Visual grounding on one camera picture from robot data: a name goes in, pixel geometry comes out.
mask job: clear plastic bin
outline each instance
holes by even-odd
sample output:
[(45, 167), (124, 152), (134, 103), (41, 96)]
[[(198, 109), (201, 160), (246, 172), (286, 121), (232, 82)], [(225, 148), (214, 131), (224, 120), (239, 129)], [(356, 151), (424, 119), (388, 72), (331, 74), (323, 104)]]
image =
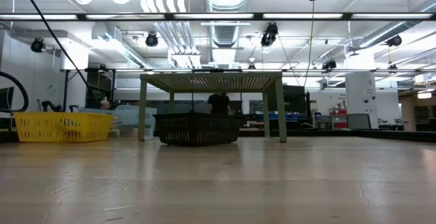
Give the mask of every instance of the clear plastic bin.
[[(79, 108), (79, 112), (92, 112), (98, 114), (112, 114), (112, 127), (111, 129), (119, 129), (120, 131), (127, 131), (130, 129), (138, 128), (139, 107), (120, 105), (115, 110), (100, 110), (91, 108)], [(157, 113), (156, 108), (146, 108), (145, 114), (145, 136), (151, 138), (154, 136), (156, 120), (153, 116)]]

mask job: black basket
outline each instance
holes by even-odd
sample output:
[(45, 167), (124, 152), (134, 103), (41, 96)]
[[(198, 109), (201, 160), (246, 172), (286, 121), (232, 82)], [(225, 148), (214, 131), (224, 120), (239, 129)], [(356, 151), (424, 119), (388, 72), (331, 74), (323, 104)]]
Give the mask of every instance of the black basket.
[(207, 146), (238, 139), (241, 116), (183, 113), (155, 115), (159, 139), (166, 144)]

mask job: yellow basket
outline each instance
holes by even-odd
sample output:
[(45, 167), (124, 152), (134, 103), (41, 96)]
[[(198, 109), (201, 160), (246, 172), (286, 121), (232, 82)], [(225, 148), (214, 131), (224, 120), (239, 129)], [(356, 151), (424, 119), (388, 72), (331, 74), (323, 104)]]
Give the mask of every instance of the yellow basket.
[(94, 142), (108, 139), (112, 115), (81, 112), (15, 112), (21, 142)]

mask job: table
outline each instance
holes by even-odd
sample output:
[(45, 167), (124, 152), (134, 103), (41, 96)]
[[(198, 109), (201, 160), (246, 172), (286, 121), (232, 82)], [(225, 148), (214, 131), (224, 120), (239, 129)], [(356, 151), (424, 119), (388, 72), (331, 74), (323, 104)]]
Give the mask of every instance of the table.
[(170, 112), (174, 112), (175, 93), (262, 93), (265, 137), (270, 137), (268, 91), (275, 90), (279, 114), (279, 141), (286, 142), (283, 74), (278, 72), (141, 74), (138, 139), (144, 141), (147, 85), (170, 94)]

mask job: person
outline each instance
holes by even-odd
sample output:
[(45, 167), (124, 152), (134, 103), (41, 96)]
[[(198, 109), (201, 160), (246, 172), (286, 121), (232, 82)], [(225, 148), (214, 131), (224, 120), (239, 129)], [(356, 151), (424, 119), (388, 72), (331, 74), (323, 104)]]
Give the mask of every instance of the person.
[(211, 95), (207, 101), (207, 104), (207, 113), (232, 115), (232, 110), (230, 109), (230, 99), (227, 96), (227, 93), (215, 93)]

